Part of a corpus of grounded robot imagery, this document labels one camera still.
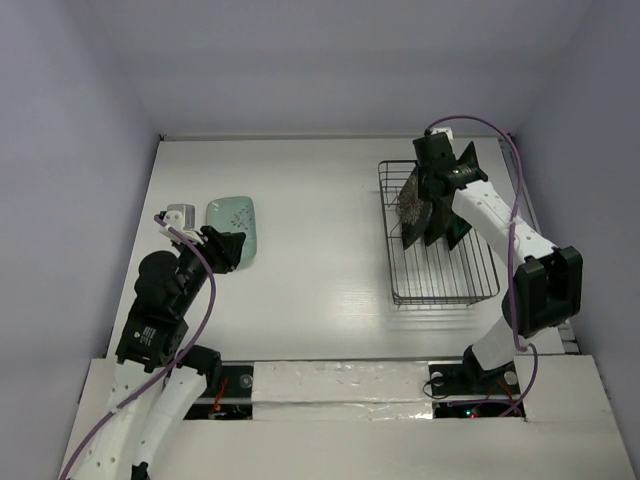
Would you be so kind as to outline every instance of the white wall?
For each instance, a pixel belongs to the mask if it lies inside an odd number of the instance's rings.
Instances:
[[[0,477],[49,480],[106,346],[158,137],[85,3],[2,2],[0,45]]]
[[[584,256],[582,313],[572,322],[594,354],[640,473],[640,2],[594,2],[518,131],[545,235]]]
[[[590,2],[93,3],[156,128],[193,134],[514,128]]]

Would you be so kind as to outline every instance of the black wire rack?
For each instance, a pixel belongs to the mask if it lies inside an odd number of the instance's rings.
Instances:
[[[453,250],[445,238],[428,247],[420,239],[404,250],[398,195],[414,167],[415,161],[408,160],[386,160],[378,165],[393,302],[471,305],[494,297],[500,284],[493,254],[475,229]]]

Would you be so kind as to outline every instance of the dish rack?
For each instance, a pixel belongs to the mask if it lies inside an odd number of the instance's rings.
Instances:
[[[419,239],[402,247],[402,224],[396,212],[398,195],[415,167],[415,161],[386,160],[378,165],[380,199],[391,293],[396,305],[472,305],[500,291],[493,253],[471,229],[449,250],[445,238],[426,246]]]

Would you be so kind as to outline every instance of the purple cable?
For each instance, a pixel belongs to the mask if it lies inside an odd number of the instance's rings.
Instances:
[[[442,117],[434,122],[431,122],[431,124],[429,124],[426,130],[430,131],[436,125],[443,122],[447,122],[449,120],[474,120],[476,122],[483,123],[484,125],[488,126],[492,130],[497,132],[509,144],[509,147],[511,147],[511,150],[513,151],[513,155],[515,156],[516,174],[518,177],[518,183],[516,185],[516,198],[513,202],[513,207],[511,208],[511,216],[509,218],[509,243],[507,247],[507,283],[508,283],[509,289],[507,293],[509,295],[509,311],[511,312],[511,329],[513,330],[513,343],[517,351],[524,353],[527,351],[527,347],[520,344],[520,337],[518,336],[519,322],[518,322],[518,312],[516,309],[516,287],[513,280],[513,276],[514,276],[513,254],[515,250],[515,239],[516,239],[516,224],[514,223],[514,220],[518,216],[518,211],[520,209],[520,199],[522,197],[522,190],[524,188],[524,178],[522,174],[522,159],[520,158],[520,152],[518,151],[518,147],[516,147],[516,144],[513,143],[513,140],[511,139],[509,134],[507,134],[507,132],[502,130],[500,127],[494,125],[493,123],[483,118],[476,117],[475,115],[449,115],[447,117]],[[511,408],[507,409],[505,412],[500,414],[501,417],[507,416],[513,410],[518,408],[518,405],[522,403],[524,398],[527,396],[527,394],[531,390],[531,387],[533,387],[533,383],[535,382],[536,376],[538,374],[538,350],[533,344],[530,344],[529,346],[533,351],[533,373],[531,374],[531,380],[529,381],[529,385],[527,385],[527,388],[525,389],[525,391],[522,392],[522,395],[520,395],[520,398],[518,399],[518,401],[514,403],[514,405]]]
[[[156,223],[160,224],[161,226],[163,227],[167,226],[166,222],[162,220],[162,218],[160,218],[159,215],[156,215],[153,219],[156,221]],[[196,344],[196,342],[198,341],[198,338],[200,338],[200,335],[202,335],[202,332],[204,331],[205,327],[207,326],[207,323],[209,322],[209,318],[211,317],[211,312],[213,311],[213,304],[215,303],[215,300],[216,300],[216,281],[213,278],[213,271],[211,270],[209,263],[204,258],[204,256],[198,251],[198,249],[195,246],[193,246],[193,244],[191,243],[191,240],[189,240],[186,236],[184,236],[182,233],[175,230],[173,227],[169,227],[169,232],[175,235],[184,245],[186,245],[186,247],[189,250],[193,252],[193,254],[198,258],[198,260],[202,262],[202,266],[207,271],[209,282],[211,282],[211,296],[209,298],[209,306],[207,307],[207,311],[204,314],[204,318],[202,319],[200,326],[196,330],[196,333],[193,334],[193,337],[191,338],[191,340],[189,340],[189,342],[185,345],[185,347],[182,350],[180,350],[180,352],[178,352],[178,354],[171,361],[171,363],[169,363],[169,365],[164,367],[159,373],[154,375],[149,381],[147,381],[140,388],[135,390],[133,393],[131,393],[131,395],[125,398],[122,402],[120,402],[116,406],[117,410],[122,410],[131,402],[134,402],[135,400],[137,400],[138,397],[140,397],[140,395],[145,393],[153,385],[155,385],[157,382],[162,380],[171,370],[173,370],[173,368],[178,363],[180,363],[180,361],[189,352],[189,350],[191,350],[191,347],[193,347]],[[87,447],[87,445],[89,445],[93,437],[96,436],[96,434],[100,431],[100,429],[104,427],[105,424],[109,420],[111,420],[114,416],[115,414],[113,412],[108,412],[107,414],[105,414],[104,417],[102,417],[98,421],[98,423],[95,424],[95,426],[89,431],[89,433],[87,433],[87,435],[80,442],[80,445],[78,445],[78,447],[73,451],[73,454],[71,455],[71,457],[69,457],[69,461],[67,461],[67,464],[62,470],[59,480],[68,480],[67,475],[69,475],[69,472],[71,472],[71,469],[75,465],[82,451]]]

